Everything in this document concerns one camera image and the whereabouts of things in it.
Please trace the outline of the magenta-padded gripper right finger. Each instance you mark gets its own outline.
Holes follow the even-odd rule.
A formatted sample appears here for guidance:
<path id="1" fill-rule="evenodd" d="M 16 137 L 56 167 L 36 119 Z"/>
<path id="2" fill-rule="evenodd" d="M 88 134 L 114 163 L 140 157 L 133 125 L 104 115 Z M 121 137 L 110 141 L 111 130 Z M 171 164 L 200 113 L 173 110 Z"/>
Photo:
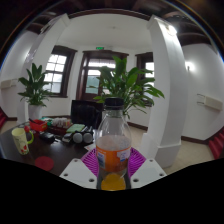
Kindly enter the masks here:
<path id="1" fill-rule="evenodd" d="M 128 177 L 132 189 L 143 187 L 165 176 L 166 173 L 154 159 L 146 159 L 138 150 L 131 149 Z"/>

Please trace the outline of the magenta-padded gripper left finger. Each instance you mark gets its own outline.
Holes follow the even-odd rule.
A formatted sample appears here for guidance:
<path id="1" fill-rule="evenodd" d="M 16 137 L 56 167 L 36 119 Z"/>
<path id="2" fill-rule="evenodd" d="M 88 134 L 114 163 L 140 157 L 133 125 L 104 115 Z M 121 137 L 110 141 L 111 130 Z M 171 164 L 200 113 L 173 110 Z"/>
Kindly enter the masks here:
<path id="1" fill-rule="evenodd" d="M 99 164 L 96 150 L 87 152 L 81 159 L 74 158 L 60 174 L 60 177 L 84 188 L 96 189 Z"/>

